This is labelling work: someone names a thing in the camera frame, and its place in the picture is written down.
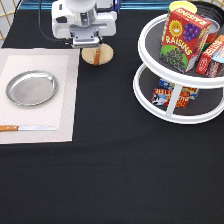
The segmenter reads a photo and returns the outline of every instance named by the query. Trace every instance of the knife handle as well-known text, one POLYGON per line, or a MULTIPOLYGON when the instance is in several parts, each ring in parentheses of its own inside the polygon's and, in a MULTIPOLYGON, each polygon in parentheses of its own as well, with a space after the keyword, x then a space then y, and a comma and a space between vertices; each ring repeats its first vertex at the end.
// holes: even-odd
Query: knife handle
POLYGON ((100 62, 100 49, 96 50, 96 55, 95 55, 95 60, 94 60, 94 65, 97 66, 99 65, 100 62))
POLYGON ((1 125, 0 131, 18 131, 19 126, 15 125, 1 125))

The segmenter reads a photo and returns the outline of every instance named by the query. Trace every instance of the cereal box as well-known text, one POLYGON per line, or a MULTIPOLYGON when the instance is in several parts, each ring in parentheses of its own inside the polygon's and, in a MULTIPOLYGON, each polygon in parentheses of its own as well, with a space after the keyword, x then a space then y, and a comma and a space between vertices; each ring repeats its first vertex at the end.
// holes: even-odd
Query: cereal box
POLYGON ((206 73, 206 71, 212 59, 212 56, 215 55, 215 53, 218 52, 220 48, 223 46, 224 46, 224 35, 220 35, 201 55, 201 58, 197 67, 198 73, 202 75, 210 73, 211 66, 210 66, 209 72, 206 73))
MULTIPOLYGON (((159 86, 165 88, 165 89, 169 89, 169 90, 173 90, 175 87, 174 83, 171 83, 163 78, 160 78, 159 80, 159 86)), ((183 87, 182 91, 184 92, 189 92, 190 93, 190 99, 195 100, 196 97, 198 96, 199 93, 199 89, 198 88, 191 88, 191 87, 183 87)))
POLYGON ((160 58, 185 73, 199 58, 212 22, 186 9, 170 13, 160 58))
MULTIPOLYGON (((173 91, 167 89, 155 89, 152 104, 157 106, 168 106, 173 91)), ((181 92, 176 107, 186 107, 190 99, 188 92, 181 92)))
POLYGON ((219 51, 217 51, 208 66, 206 71, 206 76, 209 78, 215 78, 220 76, 224 71, 224 47, 222 47, 219 51))

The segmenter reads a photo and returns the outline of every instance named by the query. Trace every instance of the wooden base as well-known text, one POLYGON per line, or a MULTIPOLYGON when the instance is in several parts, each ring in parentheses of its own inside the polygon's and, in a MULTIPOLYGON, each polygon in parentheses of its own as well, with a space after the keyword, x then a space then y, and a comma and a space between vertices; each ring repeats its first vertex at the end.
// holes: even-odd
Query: wooden base
MULTIPOLYGON (((83 48, 82 58, 84 59, 84 61, 94 65, 96 50, 97 48, 83 48)), ((113 56, 113 49, 107 44, 102 44, 102 46, 100 47, 99 65, 108 63, 113 58, 113 56)))

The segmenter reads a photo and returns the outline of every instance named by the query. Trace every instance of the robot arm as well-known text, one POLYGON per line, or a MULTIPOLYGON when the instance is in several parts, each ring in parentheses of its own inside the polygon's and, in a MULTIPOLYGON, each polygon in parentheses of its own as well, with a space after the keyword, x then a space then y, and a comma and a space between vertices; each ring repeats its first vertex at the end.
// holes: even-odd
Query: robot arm
POLYGON ((116 33, 117 13, 97 12, 110 8, 113 0, 58 0, 52 4, 54 37, 73 39, 74 48, 97 47, 100 38, 116 33))

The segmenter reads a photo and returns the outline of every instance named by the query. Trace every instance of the paper mat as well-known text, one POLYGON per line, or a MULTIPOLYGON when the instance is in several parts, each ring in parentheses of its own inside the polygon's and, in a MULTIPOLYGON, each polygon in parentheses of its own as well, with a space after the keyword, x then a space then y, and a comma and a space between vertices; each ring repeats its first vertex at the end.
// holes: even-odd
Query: paper mat
POLYGON ((2 74, 0 76, 0 99, 4 95, 3 99, 5 99, 1 101, 6 103, 8 108, 13 108, 7 110, 6 107, 4 112, 0 112, 0 124, 6 125, 5 122, 13 122, 8 124, 31 125, 32 121, 33 125, 49 125, 59 128, 58 131, 1 132, 0 143, 72 141, 79 50, 1 49, 0 58, 0 74, 2 74), (19 73, 35 69, 46 70, 55 75, 59 89, 51 100, 35 106, 36 108, 27 110, 27 108, 19 107, 18 109, 18 106, 6 98, 6 85, 19 73))

